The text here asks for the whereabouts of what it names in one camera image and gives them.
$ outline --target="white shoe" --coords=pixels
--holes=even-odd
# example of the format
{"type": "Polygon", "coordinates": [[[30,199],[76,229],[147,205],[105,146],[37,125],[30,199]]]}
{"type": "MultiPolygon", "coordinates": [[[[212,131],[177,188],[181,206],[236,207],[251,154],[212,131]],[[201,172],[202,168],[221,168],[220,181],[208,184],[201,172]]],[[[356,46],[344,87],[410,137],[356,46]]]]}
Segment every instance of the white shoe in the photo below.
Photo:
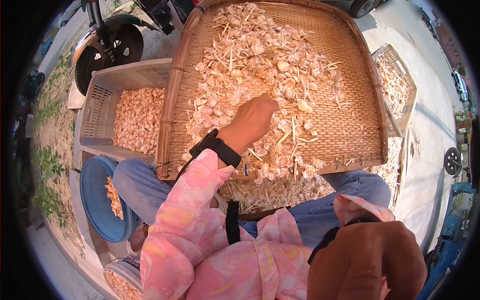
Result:
{"type": "Polygon", "coordinates": [[[228,208],[228,202],[223,199],[222,196],[220,196],[220,194],[218,194],[218,192],[215,192],[215,194],[213,195],[213,197],[215,198],[216,202],[218,203],[218,209],[224,213],[225,215],[227,214],[227,208],[228,208]]]}

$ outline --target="chrome fender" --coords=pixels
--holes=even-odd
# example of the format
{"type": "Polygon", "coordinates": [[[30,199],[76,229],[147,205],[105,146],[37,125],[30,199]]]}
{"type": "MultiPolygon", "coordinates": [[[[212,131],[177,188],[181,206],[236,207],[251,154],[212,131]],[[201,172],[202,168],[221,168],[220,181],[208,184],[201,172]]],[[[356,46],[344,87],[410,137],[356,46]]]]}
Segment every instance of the chrome fender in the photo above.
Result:
{"type": "MultiPolygon", "coordinates": [[[[121,25],[123,24],[132,24],[137,25],[140,27],[148,27],[151,30],[157,30],[154,26],[150,25],[149,23],[140,20],[139,18],[132,16],[131,14],[117,14],[104,20],[105,25],[109,27],[112,33],[115,33],[121,25]]],[[[84,51],[85,47],[92,46],[99,50],[101,50],[100,42],[98,41],[98,37],[96,36],[96,24],[90,27],[84,35],[78,40],[75,47],[73,47],[72,53],[70,55],[70,59],[68,61],[67,69],[71,69],[73,66],[76,65],[80,55],[84,51]]]]}

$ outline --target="blue jeans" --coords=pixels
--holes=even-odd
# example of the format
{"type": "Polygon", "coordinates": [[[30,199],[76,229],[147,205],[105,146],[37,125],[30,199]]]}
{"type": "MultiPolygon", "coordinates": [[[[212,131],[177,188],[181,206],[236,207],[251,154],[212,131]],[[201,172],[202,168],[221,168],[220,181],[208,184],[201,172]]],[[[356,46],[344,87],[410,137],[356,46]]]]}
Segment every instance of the blue jeans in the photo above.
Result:
{"type": "MultiPolygon", "coordinates": [[[[372,204],[388,207],[390,190],[385,181],[376,174],[359,169],[322,176],[336,192],[321,199],[305,201],[289,209],[297,221],[305,246],[314,248],[328,230],[340,226],[333,211],[333,200],[338,194],[358,196],[372,204]]],[[[159,180],[155,168],[139,159],[126,159],[117,165],[113,185],[128,206],[143,221],[151,225],[173,182],[159,180]]],[[[239,225],[257,237],[256,221],[239,221],[239,225]]]]}

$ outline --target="blue plastic basin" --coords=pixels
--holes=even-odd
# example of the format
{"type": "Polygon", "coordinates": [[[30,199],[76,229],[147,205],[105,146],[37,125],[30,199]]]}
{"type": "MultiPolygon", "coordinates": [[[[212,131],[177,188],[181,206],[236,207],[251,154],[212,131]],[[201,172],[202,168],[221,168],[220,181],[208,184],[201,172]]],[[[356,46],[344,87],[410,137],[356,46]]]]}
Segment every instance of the blue plastic basin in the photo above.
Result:
{"type": "Polygon", "coordinates": [[[127,240],[140,223],[140,218],[120,197],[123,220],[115,216],[107,197],[107,176],[113,178],[117,162],[95,156],[84,163],[80,173],[80,196],[85,214],[98,234],[112,243],[127,240]]]}

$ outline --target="white plastic crate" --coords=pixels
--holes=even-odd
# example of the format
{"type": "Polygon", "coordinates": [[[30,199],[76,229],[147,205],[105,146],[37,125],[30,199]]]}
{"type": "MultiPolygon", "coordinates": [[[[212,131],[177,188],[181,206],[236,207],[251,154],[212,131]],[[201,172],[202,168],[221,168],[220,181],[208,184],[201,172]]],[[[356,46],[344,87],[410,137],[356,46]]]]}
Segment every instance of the white plastic crate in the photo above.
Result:
{"type": "Polygon", "coordinates": [[[172,59],[146,60],[97,71],[85,96],[80,126],[80,149],[120,162],[138,158],[155,166],[155,156],[114,146],[112,142],[117,103],[123,90],[166,88],[172,59]]]}
{"type": "Polygon", "coordinates": [[[417,86],[413,82],[413,78],[408,72],[407,67],[403,63],[403,61],[400,59],[400,56],[398,53],[395,51],[392,45],[385,43],[383,46],[378,48],[373,54],[372,58],[373,61],[377,60],[377,57],[383,54],[385,59],[390,63],[390,65],[396,69],[396,71],[399,74],[404,74],[404,80],[407,83],[408,86],[408,97],[407,97],[407,102],[403,106],[402,110],[402,117],[398,118],[397,120],[395,119],[392,110],[390,108],[390,104],[388,101],[386,101],[384,97],[384,102],[385,102],[385,108],[387,111],[387,135],[388,137],[395,137],[399,136],[403,138],[405,136],[405,133],[408,130],[408,126],[410,125],[410,120],[412,118],[413,110],[415,109],[415,105],[417,103],[417,86]]]}

